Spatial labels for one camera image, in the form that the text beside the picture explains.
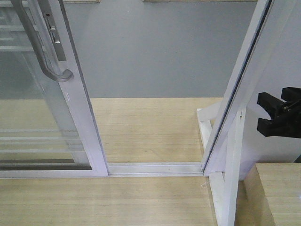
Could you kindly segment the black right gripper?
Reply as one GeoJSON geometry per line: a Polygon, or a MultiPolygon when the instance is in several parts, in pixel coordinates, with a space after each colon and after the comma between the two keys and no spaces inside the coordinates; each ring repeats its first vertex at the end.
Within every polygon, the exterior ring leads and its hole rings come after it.
{"type": "Polygon", "coordinates": [[[267,92],[258,94],[257,104],[261,106],[272,120],[259,118],[257,131],[265,137],[301,138],[301,89],[286,87],[282,89],[282,100],[267,92]],[[274,119],[279,110],[283,119],[274,119]]]}

